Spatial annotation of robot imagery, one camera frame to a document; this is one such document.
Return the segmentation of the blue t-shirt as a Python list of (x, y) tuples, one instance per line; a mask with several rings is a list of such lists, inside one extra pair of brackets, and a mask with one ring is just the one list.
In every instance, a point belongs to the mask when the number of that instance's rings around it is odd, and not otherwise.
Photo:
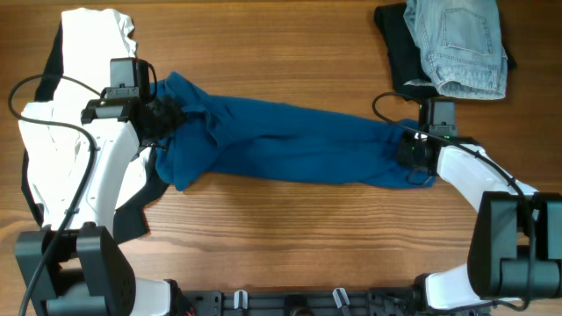
[(159, 177), (186, 190), (206, 172), (302, 183), (431, 187), (435, 179), (400, 165), (399, 126), (331, 111), (204, 92), (176, 72), (158, 82), (187, 117), (157, 152)]

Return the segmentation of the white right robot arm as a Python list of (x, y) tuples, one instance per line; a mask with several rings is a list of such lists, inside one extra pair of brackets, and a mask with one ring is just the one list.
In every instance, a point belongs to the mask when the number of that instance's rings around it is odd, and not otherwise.
[(471, 138), (458, 136), (455, 104), (430, 99), (399, 160), (451, 184), (477, 213), (467, 262), (422, 276), (431, 312), (505, 305), (527, 308), (561, 296), (561, 196), (512, 177)]

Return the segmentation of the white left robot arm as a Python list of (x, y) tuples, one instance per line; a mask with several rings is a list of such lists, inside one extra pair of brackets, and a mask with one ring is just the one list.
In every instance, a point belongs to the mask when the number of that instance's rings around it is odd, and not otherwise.
[(143, 141), (162, 135), (155, 110), (163, 101), (147, 61), (113, 59), (110, 75), (79, 124), (54, 122), (85, 138), (78, 154), (86, 160), (62, 202), (46, 208), (43, 227), (18, 237), (20, 314), (33, 307), (38, 315), (176, 315), (184, 298), (172, 280), (136, 277), (112, 235), (126, 168)]

